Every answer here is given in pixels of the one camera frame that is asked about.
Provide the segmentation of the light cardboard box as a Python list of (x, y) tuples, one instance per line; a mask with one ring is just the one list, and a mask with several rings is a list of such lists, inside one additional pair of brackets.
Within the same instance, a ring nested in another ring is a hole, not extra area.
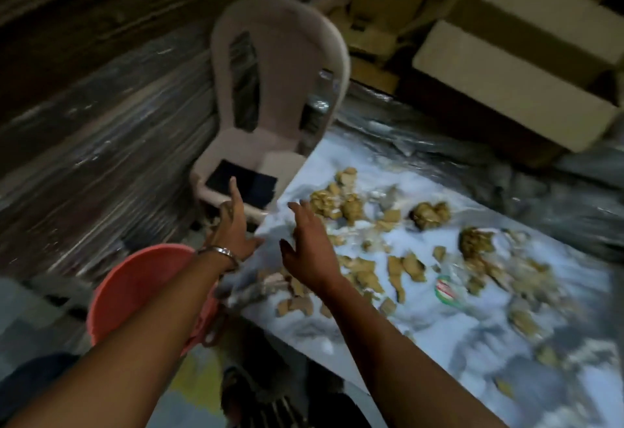
[(446, 21), (433, 26), (412, 67), (573, 153), (619, 115), (610, 102)]
[(481, 0), (609, 66), (624, 61), (624, 17), (594, 0)]

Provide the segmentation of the beige plastic chair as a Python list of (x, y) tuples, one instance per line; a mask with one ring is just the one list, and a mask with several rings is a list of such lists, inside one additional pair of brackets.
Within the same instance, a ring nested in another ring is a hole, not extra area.
[[(235, 126), (230, 46), (248, 33), (258, 65), (260, 101), (253, 132)], [(219, 129), (190, 172), (196, 202), (219, 207), (229, 197), (210, 188), (209, 177), (222, 162), (277, 180), (265, 206), (245, 204), (246, 218), (259, 225), (306, 162), (300, 153), (301, 116), (322, 67), (332, 71), (334, 90), (311, 148), (332, 124), (349, 87), (351, 60), (336, 26), (297, 0), (237, 0), (214, 24), (210, 38)]]

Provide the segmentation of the tan crumbly clump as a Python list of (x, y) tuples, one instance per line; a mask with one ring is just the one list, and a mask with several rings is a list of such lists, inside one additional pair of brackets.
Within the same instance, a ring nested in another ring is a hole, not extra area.
[(409, 218), (419, 230), (426, 231), (446, 224), (451, 218), (451, 212), (445, 201), (421, 202), (410, 211)]
[(474, 259), (483, 254), (494, 253), (493, 231), (465, 227), (458, 238), (458, 247), (464, 259)]
[(333, 221), (346, 219), (348, 226), (366, 220), (361, 197), (346, 185), (335, 181), (324, 189), (313, 191), (309, 196), (309, 204), (316, 215)]

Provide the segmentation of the person's dark trouser leg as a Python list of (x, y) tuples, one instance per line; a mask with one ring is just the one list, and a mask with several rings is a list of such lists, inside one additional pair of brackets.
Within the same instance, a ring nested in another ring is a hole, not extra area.
[(81, 356), (53, 353), (37, 357), (0, 381), (0, 425), (71, 369)]

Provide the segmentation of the scatter of tan broken pieces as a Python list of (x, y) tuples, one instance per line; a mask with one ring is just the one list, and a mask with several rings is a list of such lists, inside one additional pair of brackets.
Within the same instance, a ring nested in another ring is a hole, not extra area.
[[(368, 162), (306, 163), (260, 231), (287, 238), (294, 216), (286, 202), (346, 185), (364, 202), (366, 220), (321, 220), (337, 254), (341, 274), (404, 336), (474, 393), (495, 385), (520, 399), (529, 387), (563, 377), (560, 358), (546, 342), (565, 318), (557, 313), (566, 292), (552, 273), (557, 242), (502, 216), (469, 207), (451, 191), (415, 173), (392, 172)], [(419, 230), (409, 212), (421, 202), (445, 201), (451, 218)], [(494, 253), (464, 259), (458, 247), (465, 227), (493, 231)], [(456, 286), (459, 306), (441, 303), (436, 279)]]

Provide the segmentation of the person's left forearm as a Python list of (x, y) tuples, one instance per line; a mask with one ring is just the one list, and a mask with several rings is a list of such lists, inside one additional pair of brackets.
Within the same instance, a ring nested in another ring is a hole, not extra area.
[(221, 276), (197, 258), (6, 428), (145, 428)]

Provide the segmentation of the crumpled clear plastic sheet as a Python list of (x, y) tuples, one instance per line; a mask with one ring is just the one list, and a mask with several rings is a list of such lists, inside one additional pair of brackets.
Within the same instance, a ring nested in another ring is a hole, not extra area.
[(376, 153), (605, 261), (624, 265), (624, 149), (599, 145), (529, 170), (441, 132), (422, 112), (351, 82), (341, 126)]

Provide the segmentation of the person's right forearm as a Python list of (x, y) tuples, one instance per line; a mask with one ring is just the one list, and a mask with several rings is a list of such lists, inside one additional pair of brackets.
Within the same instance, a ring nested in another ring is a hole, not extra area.
[(342, 275), (298, 279), (330, 310), (388, 428), (506, 428)]

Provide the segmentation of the person's left hand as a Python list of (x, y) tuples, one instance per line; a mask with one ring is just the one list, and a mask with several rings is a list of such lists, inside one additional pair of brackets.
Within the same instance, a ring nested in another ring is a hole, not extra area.
[(199, 254), (198, 262), (218, 274), (238, 269), (263, 242), (262, 238), (247, 236), (245, 225), (222, 223), (207, 241), (206, 250)]

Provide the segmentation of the person's right hand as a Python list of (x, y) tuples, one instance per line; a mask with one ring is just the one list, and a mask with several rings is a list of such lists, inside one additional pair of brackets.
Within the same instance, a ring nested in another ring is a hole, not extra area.
[(297, 252), (295, 265), (283, 265), (298, 281), (324, 299), (342, 279), (333, 245), (321, 218), (308, 201), (289, 202), (295, 228), (290, 243)]

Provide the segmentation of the red plastic bucket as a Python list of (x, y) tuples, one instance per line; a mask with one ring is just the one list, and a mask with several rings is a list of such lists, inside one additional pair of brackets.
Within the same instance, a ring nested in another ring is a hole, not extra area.
[(114, 267), (95, 290), (87, 315), (92, 345), (147, 304), (196, 254), (190, 246), (163, 243), (139, 250)]

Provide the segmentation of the pile of brown cardboard boxes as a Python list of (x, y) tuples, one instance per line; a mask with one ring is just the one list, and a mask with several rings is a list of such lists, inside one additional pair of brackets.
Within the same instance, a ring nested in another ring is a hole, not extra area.
[(352, 60), (351, 79), (393, 94), (399, 76), (386, 67), (402, 46), (409, 44), (416, 21), (446, 0), (318, 0), (343, 36)]

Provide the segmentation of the black phone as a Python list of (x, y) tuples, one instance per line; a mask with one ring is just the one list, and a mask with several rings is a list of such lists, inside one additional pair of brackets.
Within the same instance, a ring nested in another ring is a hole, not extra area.
[(231, 178), (235, 178), (238, 190), (244, 196), (254, 180), (253, 175), (249, 169), (223, 159), (214, 172), (209, 175), (204, 185), (208, 189), (230, 196), (229, 182)]

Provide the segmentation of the plastic-wrapped stack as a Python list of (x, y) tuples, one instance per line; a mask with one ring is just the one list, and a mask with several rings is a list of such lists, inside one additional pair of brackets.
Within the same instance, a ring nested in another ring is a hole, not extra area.
[(0, 276), (91, 276), (186, 223), (233, 1), (0, 0)]

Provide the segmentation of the round red green label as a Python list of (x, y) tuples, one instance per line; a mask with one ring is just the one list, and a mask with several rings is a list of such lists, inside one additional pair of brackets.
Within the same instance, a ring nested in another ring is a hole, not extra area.
[(441, 303), (452, 307), (459, 306), (456, 286), (450, 277), (445, 275), (439, 276), (435, 281), (434, 292)]

